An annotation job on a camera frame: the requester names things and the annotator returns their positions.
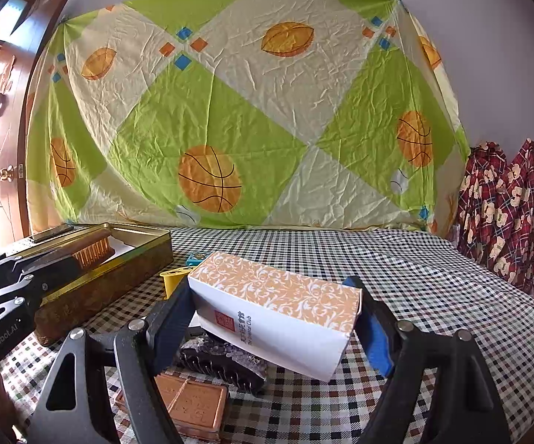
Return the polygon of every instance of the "basketball print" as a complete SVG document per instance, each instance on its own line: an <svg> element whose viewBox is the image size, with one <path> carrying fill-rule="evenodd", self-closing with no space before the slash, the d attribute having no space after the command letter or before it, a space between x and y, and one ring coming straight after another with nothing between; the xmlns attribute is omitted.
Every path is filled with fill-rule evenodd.
<svg viewBox="0 0 534 444"><path fill-rule="evenodd" d="M433 160L432 129L419 112L402 114L396 125L396 140L414 167L425 167Z"/></svg>
<svg viewBox="0 0 534 444"><path fill-rule="evenodd" d="M87 80L99 80L111 69L117 52L112 48L102 47L95 50L84 62L81 75Z"/></svg>
<svg viewBox="0 0 534 444"><path fill-rule="evenodd" d="M62 188L71 185L76 178L76 165L62 138L51 139L51 159Z"/></svg>
<svg viewBox="0 0 534 444"><path fill-rule="evenodd" d="M295 21L284 21L268 29L261 50L276 57L294 57L305 52L314 38L314 28Z"/></svg>
<svg viewBox="0 0 534 444"><path fill-rule="evenodd" d="M242 188L232 159L210 145L198 145L183 153L179 185L191 202L213 213L232 210Z"/></svg>
<svg viewBox="0 0 534 444"><path fill-rule="evenodd" d="M188 209L184 205L177 205L174 208L174 211L176 213L176 216L179 217L185 225L198 225L201 221L201 217L198 213L194 212L191 209Z"/></svg>
<svg viewBox="0 0 534 444"><path fill-rule="evenodd" d="M394 194L401 195L407 191L408 187L409 177L401 169L396 169L390 177L390 191Z"/></svg>
<svg viewBox="0 0 534 444"><path fill-rule="evenodd" d="M423 51L425 56L429 60L429 65L432 67L432 70L435 70L436 67L442 63L442 58L438 53L437 49L432 45L432 43L425 37L419 37L421 41Z"/></svg>

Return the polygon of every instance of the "yellow spool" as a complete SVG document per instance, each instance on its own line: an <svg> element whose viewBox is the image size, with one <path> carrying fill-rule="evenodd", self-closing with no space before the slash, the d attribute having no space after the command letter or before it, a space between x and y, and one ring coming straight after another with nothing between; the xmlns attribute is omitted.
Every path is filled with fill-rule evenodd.
<svg viewBox="0 0 534 444"><path fill-rule="evenodd" d="M178 269L166 270L160 273L160 277L164 279L166 298L169 298L170 295L175 291L176 286L179 285L179 282L183 276L187 275L196 267L197 265L190 265L188 267L180 267Z"/></svg>

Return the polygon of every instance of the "brown chocolate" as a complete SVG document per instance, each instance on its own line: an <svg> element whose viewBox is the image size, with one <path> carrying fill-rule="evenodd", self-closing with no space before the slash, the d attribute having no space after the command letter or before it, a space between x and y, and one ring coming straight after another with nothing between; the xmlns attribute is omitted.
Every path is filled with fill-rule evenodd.
<svg viewBox="0 0 534 444"><path fill-rule="evenodd" d="M220 439L220 428L228 389L223 385L181 379L172 375L156 376L156 385L162 401L179 434L198 439ZM127 413L121 391L115 404Z"/></svg>

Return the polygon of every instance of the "orange floral pattern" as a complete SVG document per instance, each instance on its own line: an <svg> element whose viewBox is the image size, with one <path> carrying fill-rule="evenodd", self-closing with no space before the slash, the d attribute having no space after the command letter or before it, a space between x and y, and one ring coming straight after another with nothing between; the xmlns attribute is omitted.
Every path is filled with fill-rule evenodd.
<svg viewBox="0 0 534 444"><path fill-rule="evenodd" d="M253 304L340 332L351 332L358 316L359 289L224 252L214 252L189 277Z"/></svg>

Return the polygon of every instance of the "white box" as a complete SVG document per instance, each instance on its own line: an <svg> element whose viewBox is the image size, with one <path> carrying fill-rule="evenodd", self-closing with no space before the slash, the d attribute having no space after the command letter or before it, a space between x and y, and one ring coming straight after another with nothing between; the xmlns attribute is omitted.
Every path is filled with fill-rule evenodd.
<svg viewBox="0 0 534 444"><path fill-rule="evenodd" d="M331 379L361 312L359 289L224 252L188 279L203 329L321 381Z"/></svg>

